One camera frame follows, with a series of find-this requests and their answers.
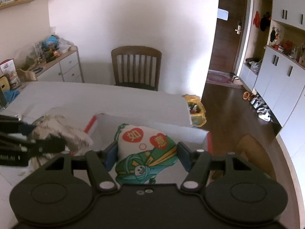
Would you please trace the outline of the grey fluffy item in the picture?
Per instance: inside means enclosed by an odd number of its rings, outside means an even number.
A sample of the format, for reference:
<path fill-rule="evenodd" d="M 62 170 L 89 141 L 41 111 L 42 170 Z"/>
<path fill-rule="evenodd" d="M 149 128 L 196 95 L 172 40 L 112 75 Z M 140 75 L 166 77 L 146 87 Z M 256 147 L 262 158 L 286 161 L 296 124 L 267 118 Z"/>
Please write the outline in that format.
<path fill-rule="evenodd" d="M 27 136 L 27 139 L 50 139 L 52 136 L 62 138 L 65 141 L 63 151 L 77 154 L 83 149 L 93 145 L 91 137 L 71 124 L 63 115 L 44 115 L 33 122 L 35 129 Z"/>

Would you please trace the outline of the white green printed pouch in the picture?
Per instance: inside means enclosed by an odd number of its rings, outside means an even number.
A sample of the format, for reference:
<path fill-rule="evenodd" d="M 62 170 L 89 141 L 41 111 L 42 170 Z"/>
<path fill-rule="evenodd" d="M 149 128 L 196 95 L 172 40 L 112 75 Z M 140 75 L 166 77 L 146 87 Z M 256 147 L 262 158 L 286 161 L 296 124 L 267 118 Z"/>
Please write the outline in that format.
<path fill-rule="evenodd" d="M 115 134 L 118 143 L 116 181 L 155 184 L 157 175 L 177 160 L 177 145 L 156 129 L 122 123 Z"/>

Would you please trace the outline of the red white cardboard box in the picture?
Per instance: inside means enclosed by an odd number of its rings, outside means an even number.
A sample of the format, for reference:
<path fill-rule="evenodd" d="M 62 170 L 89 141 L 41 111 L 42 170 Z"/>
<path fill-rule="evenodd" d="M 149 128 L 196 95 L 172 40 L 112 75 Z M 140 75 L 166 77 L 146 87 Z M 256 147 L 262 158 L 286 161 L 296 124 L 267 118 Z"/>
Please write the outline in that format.
<path fill-rule="evenodd" d="M 156 129 L 165 133 L 176 143 L 176 145 L 179 142 L 183 142 L 192 151 L 203 149 L 209 152 L 211 150 L 211 134 L 208 131 L 191 127 L 151 122 L 143 119 L 117 117 L 107 114 L 97 114 L 93 116 L 85 128 L 85 132 L 94 142 L 92 148 L 94 150 L 105 149 L 113 143 L 115 141 L 115 134 L 118 127 L 122 123 Z M 117 176 L 115 172 L 116 163 L 112 170 L 110 170 L 110 175 L 115 180 Z M 187 174 L 188 172 L 184 169 L 182 163 L 178 159 L 173 166 L 166 168 L 157 175 L 156 184 L 176 183 L 177 185 L 181 185 Z"/>

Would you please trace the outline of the yellow toy basket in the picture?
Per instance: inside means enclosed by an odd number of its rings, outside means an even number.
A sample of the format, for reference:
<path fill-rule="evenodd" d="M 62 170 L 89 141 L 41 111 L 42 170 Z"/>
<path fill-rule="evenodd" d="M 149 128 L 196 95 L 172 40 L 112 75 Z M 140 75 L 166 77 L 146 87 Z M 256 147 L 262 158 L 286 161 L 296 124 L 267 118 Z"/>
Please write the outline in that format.
<path fill-rule="evenodd" d="M 196 95 L 183 95 L 188 103 L 192 127 L 203 127 L 207 119 L 205 116 L 206 110 L 201 102 L 201 98 Z"/>

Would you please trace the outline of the brown wooden chair near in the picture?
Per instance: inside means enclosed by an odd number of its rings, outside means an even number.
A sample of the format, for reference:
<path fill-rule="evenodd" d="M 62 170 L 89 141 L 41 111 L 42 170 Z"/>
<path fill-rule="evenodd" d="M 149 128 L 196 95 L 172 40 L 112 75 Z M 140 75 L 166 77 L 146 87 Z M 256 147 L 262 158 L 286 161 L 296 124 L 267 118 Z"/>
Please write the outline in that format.
<path fill-rule="evenodd" d="M 261 143 L 252 135 L 244 134 L 231 152 L 252 163 L 271 179 L 277 180 L 270 157 Z"/>

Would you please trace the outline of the brown wooden chair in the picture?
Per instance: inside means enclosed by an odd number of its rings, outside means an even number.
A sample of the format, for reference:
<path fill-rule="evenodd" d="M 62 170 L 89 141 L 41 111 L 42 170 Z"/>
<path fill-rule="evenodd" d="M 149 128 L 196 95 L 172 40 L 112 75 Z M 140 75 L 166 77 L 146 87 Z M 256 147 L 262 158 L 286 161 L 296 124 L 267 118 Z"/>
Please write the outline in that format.
<path fill-rule="evenodd" d="M 252 163 L 271 179 L 277 180 L 270 157 L 261 143 L 252 135 L 244 134 L 231 152 Z"/>
<path fill-rule="evenodd" d="M 145 46 L 124 46 L 112 50 L 115 85 L 157 91 L 162 53 Z"/>

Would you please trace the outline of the blue cloth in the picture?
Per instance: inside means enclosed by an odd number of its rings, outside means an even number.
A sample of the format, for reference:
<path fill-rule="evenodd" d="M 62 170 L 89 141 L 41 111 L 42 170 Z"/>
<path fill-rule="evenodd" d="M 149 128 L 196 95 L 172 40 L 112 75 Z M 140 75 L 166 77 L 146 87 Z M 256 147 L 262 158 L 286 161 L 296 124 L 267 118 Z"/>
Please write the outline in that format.
<path fill-rule="evenodd" d="M 11 103 L 15 100 L 15 98 L 20 94 L 18 90 L 7 90 L 4 92 L 4 97 L 7 103 Z"/>

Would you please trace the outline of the red white leaflet stand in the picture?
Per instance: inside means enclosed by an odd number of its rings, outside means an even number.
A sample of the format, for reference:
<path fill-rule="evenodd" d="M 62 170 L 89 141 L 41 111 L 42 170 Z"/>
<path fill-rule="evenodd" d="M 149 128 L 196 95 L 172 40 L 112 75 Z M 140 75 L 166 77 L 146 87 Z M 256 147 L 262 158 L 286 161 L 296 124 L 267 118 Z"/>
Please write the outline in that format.
<path fill-rule="evenodd" d="M 13 59 L 1 62 L 1 72 L 8 79 L 11 90 L 16 90 L 20 87 L 21 83 Z"/>

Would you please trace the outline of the red patterned door rug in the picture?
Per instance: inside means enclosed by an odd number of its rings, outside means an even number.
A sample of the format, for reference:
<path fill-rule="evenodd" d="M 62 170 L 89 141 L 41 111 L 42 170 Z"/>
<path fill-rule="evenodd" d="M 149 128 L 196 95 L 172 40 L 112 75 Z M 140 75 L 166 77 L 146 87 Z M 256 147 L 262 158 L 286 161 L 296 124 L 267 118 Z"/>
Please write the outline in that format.
<path fill-rule="evenodd" d="M 233 83 L 233 80 L 236 77 L 237 76 L 232 73 L 209 70 L 206 78 L 206 83 L 218 85 L 218 86 L 242 89 L 242 84 L 238 85 Z"/>

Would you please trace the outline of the white drawer sideboard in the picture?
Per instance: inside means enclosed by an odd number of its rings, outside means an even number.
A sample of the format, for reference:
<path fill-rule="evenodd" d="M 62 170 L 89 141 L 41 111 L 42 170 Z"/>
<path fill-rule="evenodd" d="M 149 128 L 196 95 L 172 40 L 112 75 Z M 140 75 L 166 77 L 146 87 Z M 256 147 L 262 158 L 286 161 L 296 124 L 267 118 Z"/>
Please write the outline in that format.
<path fill-rule="evenodd" d="M 18 69 L 18 77 L 23 78 L 26 82 L 84 82 L 77 46 L 71 46 L 68 52 L 49 63 L 38 65 L 34 70 L 39 68 L 42 70 L 38 73 Z"/>

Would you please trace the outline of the brown wooden chair far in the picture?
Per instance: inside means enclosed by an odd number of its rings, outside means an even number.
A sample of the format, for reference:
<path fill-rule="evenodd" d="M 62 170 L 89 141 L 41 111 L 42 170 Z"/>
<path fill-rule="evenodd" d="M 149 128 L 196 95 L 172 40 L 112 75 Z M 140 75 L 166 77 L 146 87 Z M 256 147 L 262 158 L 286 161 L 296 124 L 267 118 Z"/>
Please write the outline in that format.
<path fill-rule="evenodd" d="M 124 46 L 112 50 L 115 85 L 157 91 L 162 53 L 145 46 Z"/>

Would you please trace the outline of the blue globe toy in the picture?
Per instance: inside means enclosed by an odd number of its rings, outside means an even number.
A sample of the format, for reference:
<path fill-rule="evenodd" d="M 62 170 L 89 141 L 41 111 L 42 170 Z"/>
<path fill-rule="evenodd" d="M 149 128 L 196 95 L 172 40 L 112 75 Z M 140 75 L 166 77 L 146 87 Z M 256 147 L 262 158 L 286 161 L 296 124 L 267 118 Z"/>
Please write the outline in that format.
<path fill-rule="evenodd" d="M 42 49 L 44 51 L 49 51 L 49 49 L 56 49 L 58 45 L 58 40 L 54 35 L 48 37 L 45 41 L 42 42 Z"/>

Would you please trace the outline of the dark wooden door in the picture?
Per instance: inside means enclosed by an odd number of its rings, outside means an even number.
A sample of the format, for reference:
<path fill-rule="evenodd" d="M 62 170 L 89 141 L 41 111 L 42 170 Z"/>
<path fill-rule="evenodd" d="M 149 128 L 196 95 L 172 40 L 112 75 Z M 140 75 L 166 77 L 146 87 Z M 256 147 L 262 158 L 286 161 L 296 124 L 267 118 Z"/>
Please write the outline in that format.
<path fill-rule="evenodd" d="M 234 72 L 242 39 L 247 0 L 219 0 L 210 70 Z"/>

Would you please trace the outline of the white wall cabinet unit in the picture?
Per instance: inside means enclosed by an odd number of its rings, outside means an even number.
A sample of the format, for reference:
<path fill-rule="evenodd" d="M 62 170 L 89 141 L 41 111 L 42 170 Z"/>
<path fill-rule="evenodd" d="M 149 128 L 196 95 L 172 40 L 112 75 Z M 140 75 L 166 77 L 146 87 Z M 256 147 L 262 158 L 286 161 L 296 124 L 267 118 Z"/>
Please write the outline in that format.
<path fill-rule="evenodd" d="M 304 149 L 304 0 L 272 0 L 271 27 L 254 89 L 282 129 L 291 157 Z"/>

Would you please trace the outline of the wooden wall shelf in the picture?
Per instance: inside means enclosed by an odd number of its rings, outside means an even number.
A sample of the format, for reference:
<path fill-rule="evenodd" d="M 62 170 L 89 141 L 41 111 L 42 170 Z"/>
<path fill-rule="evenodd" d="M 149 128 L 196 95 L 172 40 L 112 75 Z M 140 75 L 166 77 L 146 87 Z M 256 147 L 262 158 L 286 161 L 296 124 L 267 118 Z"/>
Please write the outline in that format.
<path fill-rule="evenodd" d="M 4 3 L 4 4 L 0 5 L 0 10 L 7 9 L 7 8 L 10 8 L 10 7 L 14 7 L 14 6 L 18 6 L 18 5 L 31 3 L 31 2 L 34 2 L 34 1 L 36 1 L 36 0 L 20 0 L 20 1 L 13 1 L 13 2 L 9 2 L 9 3 Z"/>

